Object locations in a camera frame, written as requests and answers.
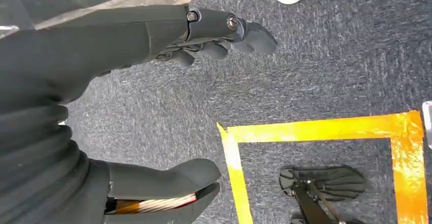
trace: orange tape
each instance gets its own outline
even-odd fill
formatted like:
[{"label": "orange tape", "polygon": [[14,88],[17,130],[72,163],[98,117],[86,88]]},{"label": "orange tape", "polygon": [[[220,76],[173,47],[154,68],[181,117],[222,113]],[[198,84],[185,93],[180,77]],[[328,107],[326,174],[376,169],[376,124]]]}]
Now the orange tape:
[{"label": "orange tape", "polygon": [[428,223],[420,113],[228,127],[218,125],[240,224],[252,224],[239,143],[390,138],[399,224]]}]

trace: bolt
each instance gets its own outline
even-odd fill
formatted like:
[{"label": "bolt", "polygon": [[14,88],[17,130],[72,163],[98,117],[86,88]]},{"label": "bolt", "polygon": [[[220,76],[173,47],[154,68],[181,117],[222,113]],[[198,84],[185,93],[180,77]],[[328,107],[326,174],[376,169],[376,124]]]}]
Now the bolt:
[{"label": "bolt", "polygon": [[228,28],[233,30],[233,31],[235,31],[237,29],[237,25],[238,25],[237,24],[237,18],[233,14],[228,15],[227,25],[228,25]]},{"label": "bolt", "polygon": [[188,21],[197,21],[198,20],[198,14],[194,11],[190,11],[186,15]]}]

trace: robotic hand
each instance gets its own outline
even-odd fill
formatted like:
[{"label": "robotic hand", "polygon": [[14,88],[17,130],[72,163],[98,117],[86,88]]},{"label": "robotic hand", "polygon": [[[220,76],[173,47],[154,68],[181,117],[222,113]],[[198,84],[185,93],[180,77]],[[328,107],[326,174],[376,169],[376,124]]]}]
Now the robotic hand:
[{"label": "robotic hand", "polygon": [[[190,65],[199,51],[219,59],[224,43],[270,53],[275,39],[257,23],[187,4],[87,8],[104,1],[0,0],[0,223],[192,223],[218,194],[220,172],[206,159],[167,171],[88,159],[58,125],[67,119],[61,104],[113,69],[153,59]],[[59,15],[67,11],[74,18]],[[198,200],[168,211],[105,210],[112,200],[190,193]]]}]

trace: robotic finger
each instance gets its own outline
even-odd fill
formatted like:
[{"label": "robotic finger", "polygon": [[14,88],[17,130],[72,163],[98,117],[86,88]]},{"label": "robotic finger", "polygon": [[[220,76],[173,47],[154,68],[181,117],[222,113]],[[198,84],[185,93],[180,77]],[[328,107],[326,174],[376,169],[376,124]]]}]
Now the robotic finger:
[{"label": "robotic finger", "polygon": [[246,53],[273,53],[278,45],[263,26],[237,18],[229,12],[191,8],[186,17],[187,37],[169,45],[156,57],[157,60],[173,59],[190,66],[194,58],[189,52],[202,51],[215,60],[221,60],[228,55],[230,44]]}]

